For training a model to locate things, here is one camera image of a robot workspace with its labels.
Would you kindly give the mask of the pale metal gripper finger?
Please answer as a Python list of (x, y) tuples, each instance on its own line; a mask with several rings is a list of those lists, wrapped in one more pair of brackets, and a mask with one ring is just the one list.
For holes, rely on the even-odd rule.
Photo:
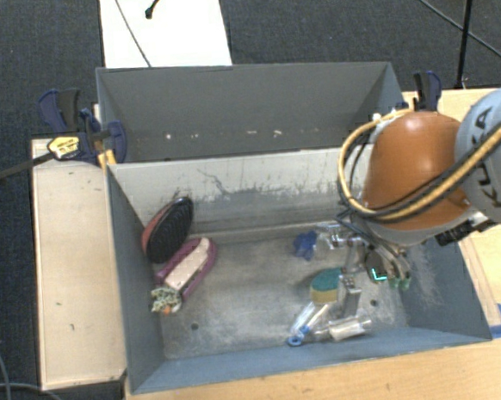
[(341, 285), (343, 289), (343, 314), (346, 317), (353, 317), (358, 312), (362, 289), (356, 284), (353, 276), (342, 278)]

